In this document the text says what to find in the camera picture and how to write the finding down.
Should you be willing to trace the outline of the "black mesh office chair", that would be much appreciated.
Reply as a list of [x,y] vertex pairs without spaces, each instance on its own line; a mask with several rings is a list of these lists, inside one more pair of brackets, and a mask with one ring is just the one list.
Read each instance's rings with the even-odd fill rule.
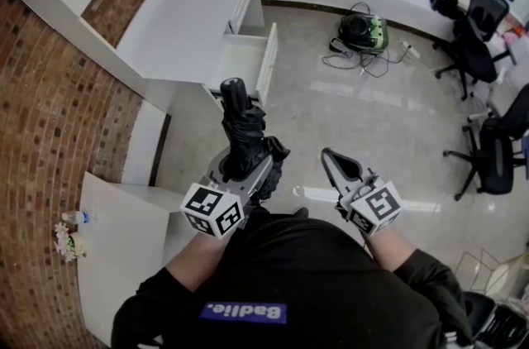
[[469,96],[467,76],[472,78],[473,84],[479,81],[491,84],[498,78],[494,63],[502,57],[491,55],[487,43],[509,13],[509,3],[513,1],[469,0],[466,13],[454,21],[454,39],[432,44],[433,49],[443,50],[452,59],[451,65],[435,71],[435,78],[440,79],[444,73],[452,70],[458,71],[463,101]]

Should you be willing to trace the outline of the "black bag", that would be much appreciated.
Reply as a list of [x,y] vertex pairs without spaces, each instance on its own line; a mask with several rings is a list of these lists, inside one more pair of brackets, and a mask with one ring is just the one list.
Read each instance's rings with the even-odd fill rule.
[[444,17],[457,20],[462,12],[459,9],[459,0],[430,0],[431,9]]

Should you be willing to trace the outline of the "black umbrella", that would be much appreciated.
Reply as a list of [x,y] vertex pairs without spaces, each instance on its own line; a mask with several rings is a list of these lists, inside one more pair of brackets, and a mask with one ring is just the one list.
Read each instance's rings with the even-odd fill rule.
[[262,160],[271,156],[271,170],[251,197],[254,203],[261,203],[277,189],[283,162],[290,150],[277,137],[265,135],[265,112],[251,102],[242,79],[223,81],[220,91],[224,108],[222,126],[230,142],[229,155],[220,170],[224,179],[243,180]]

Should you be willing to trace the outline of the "white drawer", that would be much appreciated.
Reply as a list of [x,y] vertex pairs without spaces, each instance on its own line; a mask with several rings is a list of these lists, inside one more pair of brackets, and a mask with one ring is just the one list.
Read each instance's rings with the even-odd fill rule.
[[222,110],[220,85],[227,79],[242,79],[252,102],[260,108],[265,108],[278,51],[278,30],[275,22],[266,37],[224,35],[217,66],[203,87]]

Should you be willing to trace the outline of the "person's left forearm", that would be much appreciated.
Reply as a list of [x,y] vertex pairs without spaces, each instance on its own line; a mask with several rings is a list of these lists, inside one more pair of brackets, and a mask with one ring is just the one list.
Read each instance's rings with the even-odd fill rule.
[[174,256],[165,269],[186,289],[194,292],[216,270],[231,237],[217,239],[198,233]]

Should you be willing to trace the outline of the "white power strip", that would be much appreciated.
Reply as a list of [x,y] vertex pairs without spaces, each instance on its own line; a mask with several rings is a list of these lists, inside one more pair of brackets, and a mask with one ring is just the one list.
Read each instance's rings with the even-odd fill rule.
[[418,50],[408,41],[399,40],[398,46],[403,50],[404,57],[408,57],[415,60],[419,60],[421,58],[421,54],[418,52]]

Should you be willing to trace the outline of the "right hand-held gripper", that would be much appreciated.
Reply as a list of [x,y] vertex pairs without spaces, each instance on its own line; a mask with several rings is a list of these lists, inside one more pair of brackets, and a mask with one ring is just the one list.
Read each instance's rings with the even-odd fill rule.
[[373,236],[398,219],[403,201],[392,181],[375,173],[362,177],[363,168],[357,160],[330,148],[322,150],[321,163],[339,194],[336,209],[362,233]]

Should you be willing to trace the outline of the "small potted flowers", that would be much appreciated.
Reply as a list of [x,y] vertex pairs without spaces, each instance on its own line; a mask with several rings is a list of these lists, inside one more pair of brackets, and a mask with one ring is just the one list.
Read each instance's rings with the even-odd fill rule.
[[55,251],[66,262],[72,262],[87,255],[82,237],[77,232],[71,232],[65,223],[56,223],[54,234]]

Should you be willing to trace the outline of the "white low cabinet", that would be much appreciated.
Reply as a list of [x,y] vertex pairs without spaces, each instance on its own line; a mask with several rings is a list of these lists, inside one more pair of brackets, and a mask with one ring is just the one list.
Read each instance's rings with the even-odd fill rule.
[[168,189],[111,184],[85,173],[80,209],[95,219],[78,228],[85,249],[77,263],[79,297],[85,327],[105,345],[124,301],[193,237],[182,201]]

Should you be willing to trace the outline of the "clear water bottle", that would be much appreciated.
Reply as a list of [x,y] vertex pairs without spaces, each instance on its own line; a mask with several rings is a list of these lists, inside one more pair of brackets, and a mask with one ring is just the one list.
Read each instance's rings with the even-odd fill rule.
[[98,216],[93,210],[79,210],[62,213],[61,219],[67,223],[82,225],[95,223],[98,220]]

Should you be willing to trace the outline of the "person's right forearm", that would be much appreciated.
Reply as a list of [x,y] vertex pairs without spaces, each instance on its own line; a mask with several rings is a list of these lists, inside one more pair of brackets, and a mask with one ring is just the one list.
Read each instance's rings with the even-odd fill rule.
[[384,270],[395,273],[414,254],[417,248],[393,227],[386,227],[365,242],[376,263]]

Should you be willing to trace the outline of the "cluttered storage pile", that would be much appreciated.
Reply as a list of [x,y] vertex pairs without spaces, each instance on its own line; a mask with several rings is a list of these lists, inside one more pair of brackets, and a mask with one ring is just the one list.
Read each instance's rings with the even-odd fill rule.
[[529,321],[504,303],[464,292],[476,349],[529,349]]

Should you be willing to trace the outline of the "white office chair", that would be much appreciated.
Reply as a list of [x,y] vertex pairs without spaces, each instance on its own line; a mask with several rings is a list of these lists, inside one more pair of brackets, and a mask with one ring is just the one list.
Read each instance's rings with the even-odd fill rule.
[[502,67],[496,81],[492,84],[479,82],[469,94],[477,110],[467,117],[467,121],[501,117],[526,84],[529,84],[529,65]]

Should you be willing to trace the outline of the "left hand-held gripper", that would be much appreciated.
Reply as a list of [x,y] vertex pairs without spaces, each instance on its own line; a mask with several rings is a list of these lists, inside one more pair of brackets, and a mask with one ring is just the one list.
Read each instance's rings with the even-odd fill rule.
[[265,183],[273,166],[267,155],[242,181],[229,180],[225,163],[230,148],[219,152],[199,183],[192,183],[180,205],[189,225],[198,232],[224,238],[245,221],[244,206]]

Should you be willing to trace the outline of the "person's black shirt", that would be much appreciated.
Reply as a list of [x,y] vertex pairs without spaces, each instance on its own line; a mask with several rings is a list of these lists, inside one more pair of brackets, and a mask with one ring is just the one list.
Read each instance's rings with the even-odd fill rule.
[[395,273],[319,219],[256,208],[194,292],[166,269],[117,311],[111,349],[471,349],[452,270],[417,249]]

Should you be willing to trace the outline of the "white desk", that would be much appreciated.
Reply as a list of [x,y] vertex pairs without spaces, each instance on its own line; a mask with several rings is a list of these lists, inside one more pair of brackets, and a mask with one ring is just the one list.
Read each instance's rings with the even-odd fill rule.
[[145,0],[112,47],[97,32],[79,48],[166,113],[200,91],[217,66],[224,35],[239,32],[257,0]]

